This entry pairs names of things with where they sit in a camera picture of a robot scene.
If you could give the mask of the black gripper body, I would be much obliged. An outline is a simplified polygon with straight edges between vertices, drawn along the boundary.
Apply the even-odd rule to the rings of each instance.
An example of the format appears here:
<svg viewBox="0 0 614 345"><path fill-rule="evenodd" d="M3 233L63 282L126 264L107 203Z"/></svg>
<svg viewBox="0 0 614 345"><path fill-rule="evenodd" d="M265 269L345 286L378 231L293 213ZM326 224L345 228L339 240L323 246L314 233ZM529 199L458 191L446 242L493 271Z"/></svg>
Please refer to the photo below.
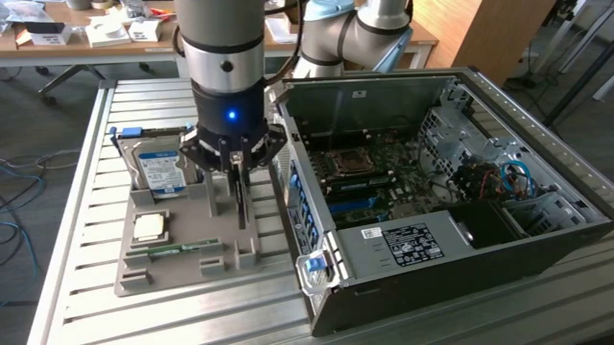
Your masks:
<svg viewBox="0 0 614 345"><path fill-rule="evenodd" d="M249 89L237 93L221 93L205 89L191 82L198 110L198 142L211 152L221 151L221 141L231 152L239 151L243 140L251 148L251 157L266 156L262 140L269 133L265 120L265 84L257 82Z"/></svg>

